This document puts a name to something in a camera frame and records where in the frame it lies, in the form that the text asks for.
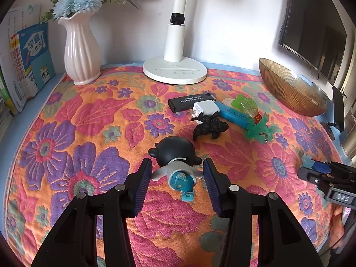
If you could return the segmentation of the black white monkey figurine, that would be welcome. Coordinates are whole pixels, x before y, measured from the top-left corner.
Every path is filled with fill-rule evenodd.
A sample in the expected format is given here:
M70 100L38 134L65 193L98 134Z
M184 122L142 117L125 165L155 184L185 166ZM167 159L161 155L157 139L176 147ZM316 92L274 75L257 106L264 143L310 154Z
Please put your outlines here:
M203 172L196 168L202 164L202 159L196 156L194 145L184 138L169 136L156 143L148 154L159 166L152 173L152 180L166 177L168 186L181 193L182 201L192 202L194 186L203 178Z

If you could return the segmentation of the amber ribbed glass bowl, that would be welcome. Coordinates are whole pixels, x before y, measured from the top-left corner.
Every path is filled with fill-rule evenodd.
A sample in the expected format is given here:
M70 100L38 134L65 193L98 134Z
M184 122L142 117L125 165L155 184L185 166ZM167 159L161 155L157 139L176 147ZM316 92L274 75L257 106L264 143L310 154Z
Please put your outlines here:
M259 59L259 72L269 92L292 111L303 116L319 116L326 112L326 101L303 79L265 58Z

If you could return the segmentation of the blue rectangular box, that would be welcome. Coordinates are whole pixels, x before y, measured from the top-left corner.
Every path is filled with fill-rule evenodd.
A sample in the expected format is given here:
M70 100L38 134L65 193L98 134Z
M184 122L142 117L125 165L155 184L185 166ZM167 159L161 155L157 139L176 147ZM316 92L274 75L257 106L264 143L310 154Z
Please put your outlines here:
M215 101L215 105L219 108L219 116L241 128L248 129L250 123L254 122L254 119L248 115L240 113L236 109L227 107L226 105Z

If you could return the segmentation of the floral orange pink tablecloth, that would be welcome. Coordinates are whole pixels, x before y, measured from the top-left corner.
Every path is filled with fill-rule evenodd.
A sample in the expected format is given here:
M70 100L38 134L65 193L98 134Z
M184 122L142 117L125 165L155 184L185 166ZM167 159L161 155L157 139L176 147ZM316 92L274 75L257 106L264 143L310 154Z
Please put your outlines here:
M193 111L175 113L168 103L201 93L227 106L238 96L251 99L273 134L266 142L248 139L230 123L216 139L194 138ZM137 266L218 266L228 221L213 211L202 167L179 154L180 146L210 158L248 192L276 192L316 248L340 228L336 206L297 176L304 160L338 162L338 151L321 123L285 107L259 74L209 69L201 83L175 86L147 78L141 67L124 66L104 69L84 86L63 77L51 91L8 172L5 239L30 266L77 194L103 194L149 158L153 173L146 200L127 221Z

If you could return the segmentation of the beige small toy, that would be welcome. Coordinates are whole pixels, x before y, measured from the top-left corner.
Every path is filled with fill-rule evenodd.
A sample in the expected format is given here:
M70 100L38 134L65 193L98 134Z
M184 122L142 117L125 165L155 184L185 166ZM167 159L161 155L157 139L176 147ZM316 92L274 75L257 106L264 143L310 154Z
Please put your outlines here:
M232 106L232 102L234 101L234 99L232 99L232 98L225 98L225 99L223 99L223 101L222 101L222 103L224 104L224 105L226 105L227 107L230 107L230 108L232 108L233 106Z

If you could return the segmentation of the black dragon figurine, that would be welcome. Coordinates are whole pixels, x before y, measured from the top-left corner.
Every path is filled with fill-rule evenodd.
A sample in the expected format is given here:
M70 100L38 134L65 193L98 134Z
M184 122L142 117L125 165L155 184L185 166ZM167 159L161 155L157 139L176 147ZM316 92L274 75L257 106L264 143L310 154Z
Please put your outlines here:
M198 136L211 134L212 139L218 139L220 133L229 129L229 125L219 119L219 113L216 111L212 115L200 113L198 117L193 117L191 121L200 121L200 124L194 128L193 140L196 141Z

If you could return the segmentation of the white power adapter plug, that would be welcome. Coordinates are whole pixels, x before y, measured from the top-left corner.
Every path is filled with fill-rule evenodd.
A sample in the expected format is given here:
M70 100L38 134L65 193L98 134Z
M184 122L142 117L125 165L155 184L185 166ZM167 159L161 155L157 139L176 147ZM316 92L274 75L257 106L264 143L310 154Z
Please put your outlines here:
M220 111L219 107L216 105L215 101L206 100L196 102L192 108L192 118L191 121L196 121L198 124L202 123L202 120L199 117L203 116L212 116L214 113Z

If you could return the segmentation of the black flat screen monitor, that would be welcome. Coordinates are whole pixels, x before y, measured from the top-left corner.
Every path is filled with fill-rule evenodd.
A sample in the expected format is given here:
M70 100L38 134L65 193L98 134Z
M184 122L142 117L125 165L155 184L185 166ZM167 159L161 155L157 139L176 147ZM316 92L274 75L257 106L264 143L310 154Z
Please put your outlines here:
M346 31L332 0L287 0L279 44L334 84L346 45Z

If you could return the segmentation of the black rectangular stick device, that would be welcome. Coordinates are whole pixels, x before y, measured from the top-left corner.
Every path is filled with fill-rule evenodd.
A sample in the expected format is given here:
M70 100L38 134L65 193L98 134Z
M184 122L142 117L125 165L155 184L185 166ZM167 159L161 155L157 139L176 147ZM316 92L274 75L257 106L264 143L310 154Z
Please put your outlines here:
M185 97L171 98L168 100L168 106L173 113L177 113L190 110L193 108L195 103L207 100L215 101L216 98L211 93L200 93Z

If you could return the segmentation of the stack of books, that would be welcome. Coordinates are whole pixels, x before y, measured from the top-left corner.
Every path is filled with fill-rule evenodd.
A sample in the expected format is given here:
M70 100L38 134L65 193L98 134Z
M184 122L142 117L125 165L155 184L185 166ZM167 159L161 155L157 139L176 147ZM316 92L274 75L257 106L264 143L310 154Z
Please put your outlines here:
M2 140L8 127L10 126L14 115L17 114L16 107L11 99L8 88L5 84L4 76L1 72L0 78L0 88L1 88L1 106L0 106L0 140Z

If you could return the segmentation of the white ribbed vase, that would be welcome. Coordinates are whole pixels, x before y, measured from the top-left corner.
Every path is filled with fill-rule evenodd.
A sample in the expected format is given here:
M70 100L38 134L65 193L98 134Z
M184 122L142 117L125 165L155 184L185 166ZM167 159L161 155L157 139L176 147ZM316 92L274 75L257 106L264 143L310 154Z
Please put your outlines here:
M65 70L74 84L83 86L101 75L101 51L89 21L91 13L76 13L70 18L60 18L66 29Z

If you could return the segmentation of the blue cover book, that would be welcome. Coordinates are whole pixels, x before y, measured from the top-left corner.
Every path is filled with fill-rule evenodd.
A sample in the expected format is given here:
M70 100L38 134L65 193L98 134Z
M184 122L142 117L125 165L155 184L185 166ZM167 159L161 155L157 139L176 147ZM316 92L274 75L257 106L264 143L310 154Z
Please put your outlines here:
M26 98L31 99L55 76L48 41L48 24L34 24L20 30L16 46L20 53L20 69L25 75Z

